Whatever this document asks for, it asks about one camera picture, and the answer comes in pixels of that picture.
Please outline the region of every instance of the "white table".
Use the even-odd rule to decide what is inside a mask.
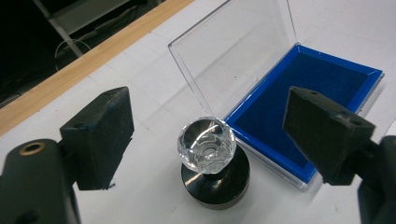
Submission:
[[[358,178],[350,187],[314,186],[302,193],[249,158],[249,189],[230,209],[203,208],[184,189],[177,136],[188,121],[204,111],[167,44],[223,2],[194,1],[2,135],[0,166],[19,144],[37,138],[61,140],[59,128],[83,106],[103,91],[127,86],[134,139],[114,176],[114,188],[76,188],[83,223],[359,223]],[[290,7],[302,42],[386,74],[381,94],[366,116],[377,126],[373,140],[379,141],[396,117],[396,3],[298,0],[290,1]]]

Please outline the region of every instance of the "wooden table edge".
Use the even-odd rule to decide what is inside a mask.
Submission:
[[[0,109],[0,136],[68,91],[192,1],[167,0],[163,2],[23,96]]]

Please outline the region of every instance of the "clear plastic box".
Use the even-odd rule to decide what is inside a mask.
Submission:
[[[205,112],[226,120],[247,153],[302,191],[316,169],[282,131],[289,87],[359,112],[383,76],[298,43],[286,0],[227,1],[169,49]]]

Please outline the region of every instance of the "black cylindrical base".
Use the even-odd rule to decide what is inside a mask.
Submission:
[[[190,195],[210,209],[226,209],[237,204],[248,189],[250,166],[240,146],[220,175],[203,175],[181,166],[181,178]]]

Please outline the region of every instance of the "faceted glass object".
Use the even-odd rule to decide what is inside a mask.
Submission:
[[[184,165],[204,174],[217,174],[228,165],[235,153],[233,131],[223,120],[202,117],[181,130],[177,150]]]

